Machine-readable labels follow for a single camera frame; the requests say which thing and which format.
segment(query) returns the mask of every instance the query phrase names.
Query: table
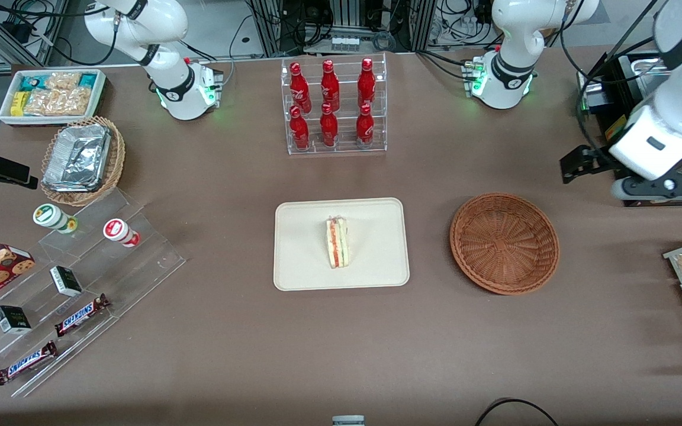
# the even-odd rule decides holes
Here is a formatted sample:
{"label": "table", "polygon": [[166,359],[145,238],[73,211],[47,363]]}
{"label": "table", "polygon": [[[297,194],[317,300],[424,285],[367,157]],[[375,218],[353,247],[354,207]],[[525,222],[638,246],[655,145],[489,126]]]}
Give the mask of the table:
{"label": "table", "polygon": [[[602,51],[573,54],[590,65]],[[287,155],[278,60],[239,62],[222,108],[185,123],[140,67],[105,68],[102,115],[127,143],[120,186],[190,261],[31,396],[0,396],[0,424],[356,413],[371,426],[471,424],[503,396],[561,424],[682,424],[682,294],[661,258],[682,246],[682,208],[622,208],[608,173],[561,183],[558,159],[584,142],[561,51],[544,53],[509,111],[465,99],[460,81],[413,54],[388,60],[389,151],[341,159]],[[0,156],[38,170],[53,134],[3,125]],[[525,197],[557,229],[561,263],[536,293],[487,293],[452,260],[453,213],[488,191]],[[273,286],[279,204],[384,196],[405,208],[409,283]],[[0,242],[36,243],[46,230],[30,214],[44,201],[0,184]]]}

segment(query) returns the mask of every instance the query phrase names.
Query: white storage tray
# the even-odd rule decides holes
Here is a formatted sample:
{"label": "white storage tray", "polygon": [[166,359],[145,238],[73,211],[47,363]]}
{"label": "white storage tray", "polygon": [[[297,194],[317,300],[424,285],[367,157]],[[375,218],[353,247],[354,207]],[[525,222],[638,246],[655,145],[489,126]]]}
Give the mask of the white storage tray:
{"label": "white storage tray", "polygon": [[[332,269],[325,220],[349,221],[349,266]],[[409,280],[404,210],[395,198],[286,202],[275,211],[273,283],[281,291],[381,288]]]}
{"label": "white storage tray", "polygon": [[[84,73],[84,75],[96,75],[96,81],[91,90],[91,98],[89,98],[89,106],[86,108],[84,115],[61,115],[55,117],[38,117],[38,116],[22,116],[16,117],[10,115],[10,107],[12,106],[12,99],[14,94],[19,90],[22,84],[22,79],[29,78],[29,76],[43,76],[53,72],[67,72],[67,73]],[[12,76],[7,95],[0,108],[0,120],[2,123],[11,126],[44,126],[49,124],[67,124],[73,121],[79,121],[84,118],[91,118],[94,116],[96,108],[99,104],[99,99],[102,97],[102,90],[106,76],[102,71],[95,68],[60,68],[59,70],[25,70],[17,71]]]}

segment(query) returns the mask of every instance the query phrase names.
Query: white robotic arm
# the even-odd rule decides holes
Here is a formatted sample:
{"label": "white robotic arm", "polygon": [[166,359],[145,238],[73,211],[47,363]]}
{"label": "white robotic arm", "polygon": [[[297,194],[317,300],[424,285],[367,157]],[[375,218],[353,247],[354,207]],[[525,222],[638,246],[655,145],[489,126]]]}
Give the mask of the white robotic arm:
{"label": "white robotic arm", "polygon": [[[671,75],[634,108],[623,137],[609,150],[647,180],[660,178],[682,159],[682,0],[668,0],[658,12],[654,40]],[[625,199],[620,187],[615,183],[613,193]]]}
{"label": "white robotic arm", "polygon": [[[102,44],[114,46],[144,67],[157,94],[174,118],[191,120],[219,105],[222,75],[181,57],[174,41],[188,30],[188,17],[175,0],[104,0],[86,11],[108,6],[85,16],[89,33]],[[114,35],[116,11],[121,14]]]}
{"label": "white robotic arm", "polygon": [[496,0],[491,15],[504,41],[499,51],[475,57],[469,64],[470,75],[477,79],[469,93],[492,108],[517,105],[544,49],[541,30],[587,21],[598,5],[599,0]]}

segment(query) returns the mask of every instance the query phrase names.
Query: coca-cola bottle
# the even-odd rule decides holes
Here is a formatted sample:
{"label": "coca-cola bottle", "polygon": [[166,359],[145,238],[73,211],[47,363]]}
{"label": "coca-cola bottle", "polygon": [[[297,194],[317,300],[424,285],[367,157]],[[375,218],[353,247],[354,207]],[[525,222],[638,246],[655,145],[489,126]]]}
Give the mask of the coca-cola bottle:
{"label": "coca-cola bottle", "polygon": [[323,104],[323,116],[320,117],[320,129],[323,132],[323,143],[328,148],[333,148],[339,139],[339,122],[333,114],[330,103]]}
{"label": "coca-cola bottle", "polygon": [[357,146],[368,149],[373,144],[373,126],[375,121],[370,115],[370,104],[362,105],[357,117]]}
{"label": "coca-cola bottle", "polygon": [[373,75],[373,60],[366,57],[362,59],[362,73],[357,80],[359,107],[362,108],[365,103],[373,105],[375,100],[375,75]]}
{"label": "coca-cola bottle", "polygon": [[309,128],[306,120],[301,116],[301,110],[298,106],[292,105],[289,109],[291,114],[291,137],[294,140],[294,145],[298,151],[306,151],[309,149]]}
{"label": "coca-cola bottle", "polygon": [[289,65],[291,70],[291,97],[294,103],[301,108],[302,114],[309,114],[312,111],[312,101],[309,100],[309,84],[307,79],[301,75],[301,66],[298,62]]}
{"label": "coca-cola bottle", "polygon": [[323,60],[323,80],[320,81],[320,89],[323,91],[323,102],[330,104],[333,111],[341,108],[341,93],[339,89],[339,78],[333,71],[333,61]]}

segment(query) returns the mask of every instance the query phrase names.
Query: brown wicker basket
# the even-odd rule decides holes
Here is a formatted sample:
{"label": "brown wicker basket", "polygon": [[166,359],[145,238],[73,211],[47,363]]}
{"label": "brown wicker basket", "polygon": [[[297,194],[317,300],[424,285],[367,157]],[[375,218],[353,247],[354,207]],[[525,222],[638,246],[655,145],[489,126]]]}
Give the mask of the brown wicker basket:
{"label": "brown wicker basket", "polygon": [[554,275],[559,261],[559,240],[546,215],[502,192],[463,204],[452,220],[449,242],[460,269],[498,294],[536,291]]}
{"label": "brown wicker basket", "polygon": [[[111,121],[103,117],[92,117],[76,121],[75,123],[68,124],[67,127],[88,126],[89,124],[102,124],[103,126],[109,127],[112,131],[110,151],[107,154],[107,165],[105,166],[104,182],[95,192],[56,192],[47,189],[46,186],[44,186],[43,181],[41,181],[41,189],[43,189],[46,196],[53,202],[83,207],[101,197],[109,189],[117,186],[117,182],[120,180],[120,175],[122,175],[123,172],[123,161],[125,161],[125,142],[123,140],[123,135],[120,134],[117,127],[114,126]],[[41,162],[41,173],[46,173],[46,166],[49,164],[49,159],[52,158],[54,141],[57,140],[58,135],[59,132],[52,138],[52,143],[49,144],[49,148],[46,148],[46,155]]]}

